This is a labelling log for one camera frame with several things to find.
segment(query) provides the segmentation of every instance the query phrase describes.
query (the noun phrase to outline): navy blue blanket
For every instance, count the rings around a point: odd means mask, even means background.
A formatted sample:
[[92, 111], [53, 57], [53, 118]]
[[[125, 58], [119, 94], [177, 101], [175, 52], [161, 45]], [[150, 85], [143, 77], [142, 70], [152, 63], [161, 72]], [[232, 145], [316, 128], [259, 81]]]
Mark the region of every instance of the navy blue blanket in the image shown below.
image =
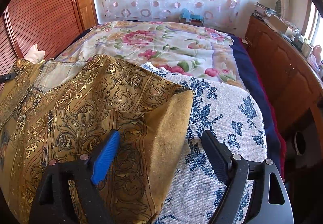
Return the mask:
[[233, 56], [239, 70], [239, 76], [246, 88], [249, 90], [250, 95], [257, 102], [263, 115], [268, 158], [275, 162], [277, 169], [281, 172], [280, 141], [275, 131], [274, 121], [267, 97], [260, 85], [256, 69], [252, 64], [246, 49], [241, 44], [240, 38], [234, 35], [230, 36], [234, 40], [234, 44], [231, 45], [231, 48], [233, 49]]

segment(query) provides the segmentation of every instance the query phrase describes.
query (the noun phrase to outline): window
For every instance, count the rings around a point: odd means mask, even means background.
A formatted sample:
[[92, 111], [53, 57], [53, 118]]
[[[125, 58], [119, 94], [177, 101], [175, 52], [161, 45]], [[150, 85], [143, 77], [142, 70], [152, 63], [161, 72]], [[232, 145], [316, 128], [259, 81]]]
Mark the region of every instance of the window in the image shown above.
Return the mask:
[[323, 19], [313, 2], [311, 2], [308, 24], [304, 37], [310, 41], [312, 46], [323, 46]]

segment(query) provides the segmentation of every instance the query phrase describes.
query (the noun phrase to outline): wooden wardrobe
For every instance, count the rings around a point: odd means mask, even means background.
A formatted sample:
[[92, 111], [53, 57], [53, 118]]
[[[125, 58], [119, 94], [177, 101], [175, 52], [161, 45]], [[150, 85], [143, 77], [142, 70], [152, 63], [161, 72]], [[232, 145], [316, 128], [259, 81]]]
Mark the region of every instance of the wooden wardrobe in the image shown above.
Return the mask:
[[11, 0], [0, 18], [0, 75], [32, 45], [53, 58], [95, 25], [93, 0]]
[[251, 16], [248, 54], [275, 109], [279, 132], [288, 138], [315, 122], [323, 153], [323, 82], [306, 58], [265, 23]]

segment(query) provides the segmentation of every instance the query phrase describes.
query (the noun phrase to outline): blue floral fabric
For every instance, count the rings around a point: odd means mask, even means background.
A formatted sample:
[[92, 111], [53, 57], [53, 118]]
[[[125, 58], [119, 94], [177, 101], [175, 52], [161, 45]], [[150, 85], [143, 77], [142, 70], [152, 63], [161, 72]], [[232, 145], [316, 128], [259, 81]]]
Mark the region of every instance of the blue floral fabric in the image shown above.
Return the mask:
[[[226, 190], [203, 150], [201, 136], [211, 130], [232, 153], [247, 160], [267, 158], [266, 137], [258, 105], [245, 90], [202, 78], [168, 73], [145, 63], [143, 68], [195, 91], [182, 154], [169, 194], [155, 224], [207, 223]], [[248, 181], [236, 223], [242, 223], [249, 205]]]

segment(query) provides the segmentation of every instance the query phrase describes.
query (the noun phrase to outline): wooden dresser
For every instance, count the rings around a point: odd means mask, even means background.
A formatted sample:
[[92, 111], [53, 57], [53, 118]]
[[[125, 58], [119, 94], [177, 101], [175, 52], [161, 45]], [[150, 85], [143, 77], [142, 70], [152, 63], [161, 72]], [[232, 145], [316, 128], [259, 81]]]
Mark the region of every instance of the wooden dresser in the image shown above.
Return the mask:
[[306, 58], [265, 23], [251, 16], [248, 53], [275, 109], [278, 129], [288, 137], [314, 120], [323, 152], [323, 83]]

